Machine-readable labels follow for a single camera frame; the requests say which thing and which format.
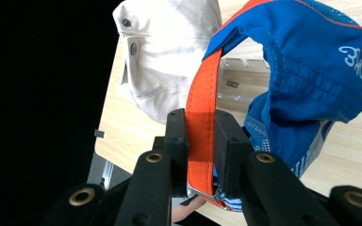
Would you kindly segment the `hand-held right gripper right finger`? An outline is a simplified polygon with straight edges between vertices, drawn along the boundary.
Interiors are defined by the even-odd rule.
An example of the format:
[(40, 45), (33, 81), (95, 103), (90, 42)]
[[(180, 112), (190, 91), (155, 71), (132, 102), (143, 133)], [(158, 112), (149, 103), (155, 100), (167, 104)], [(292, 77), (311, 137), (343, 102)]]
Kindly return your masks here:
[(282, 159), (253, 150), (234, 117), (215, 114), (214, 165), (224, 196), (242, 200), (248, 226), (338, 226)]

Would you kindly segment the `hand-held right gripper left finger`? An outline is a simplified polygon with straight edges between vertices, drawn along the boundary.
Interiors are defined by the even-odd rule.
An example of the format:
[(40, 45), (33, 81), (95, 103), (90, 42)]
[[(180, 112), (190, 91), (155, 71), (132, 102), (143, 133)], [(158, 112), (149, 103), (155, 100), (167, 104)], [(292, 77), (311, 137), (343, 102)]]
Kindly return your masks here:
[(171, 226), (182, 215), (174, 198), (187, 196), (188, 136), (185, 111), (167, 116), (165, 135), (140, 155), (114, 226)]

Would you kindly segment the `clear acrylic rack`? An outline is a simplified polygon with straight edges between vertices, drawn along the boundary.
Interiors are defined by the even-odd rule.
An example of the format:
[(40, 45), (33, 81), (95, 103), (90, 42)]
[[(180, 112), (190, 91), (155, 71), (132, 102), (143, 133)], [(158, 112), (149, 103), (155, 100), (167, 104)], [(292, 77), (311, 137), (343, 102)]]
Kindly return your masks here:
[(263, 59), (225, 57), (220, 61), (218, 97), (243, 105), (268, 90), (270, 65)]

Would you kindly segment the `beige cap with white lining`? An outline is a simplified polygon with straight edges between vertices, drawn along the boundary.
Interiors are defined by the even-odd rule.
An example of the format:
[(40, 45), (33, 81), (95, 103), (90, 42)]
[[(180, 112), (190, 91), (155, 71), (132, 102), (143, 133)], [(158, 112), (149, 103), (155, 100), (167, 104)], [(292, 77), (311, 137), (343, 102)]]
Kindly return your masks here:
[(213, 34), (222, 25), (218, 0), (123, 0), (113, 11), (123, 42), (121, 94), (165, 123), (183, 108)]

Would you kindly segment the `blue cap with orange strap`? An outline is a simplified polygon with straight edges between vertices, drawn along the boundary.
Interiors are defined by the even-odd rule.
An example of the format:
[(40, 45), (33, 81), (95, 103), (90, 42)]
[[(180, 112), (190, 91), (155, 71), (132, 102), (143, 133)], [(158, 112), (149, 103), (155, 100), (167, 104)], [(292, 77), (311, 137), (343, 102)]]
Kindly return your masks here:
[(207, 201), (240, 211), (215, 165), (215, 109), (222, 56), (250, 38), (270, 65), (266, 92), (243, 124), (253, 148), (278, 155), (301, 177), (329, 130), (362, 111), (362, 26), (316, 0), (248, 0), (211, 38), (189, 89), (187, 181)]

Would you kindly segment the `metal table leg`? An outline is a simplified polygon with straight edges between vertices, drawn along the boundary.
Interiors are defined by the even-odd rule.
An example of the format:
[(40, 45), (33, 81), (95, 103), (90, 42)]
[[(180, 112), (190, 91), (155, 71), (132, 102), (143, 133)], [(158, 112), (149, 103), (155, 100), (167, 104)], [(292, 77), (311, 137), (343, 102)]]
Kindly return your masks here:
[(128, 174), (126, 171), (97, 153), (93, 154), (87, 179), (89, 184), (97, 184), (102, 186), (105, 190), (109, 190), (127, 178)]

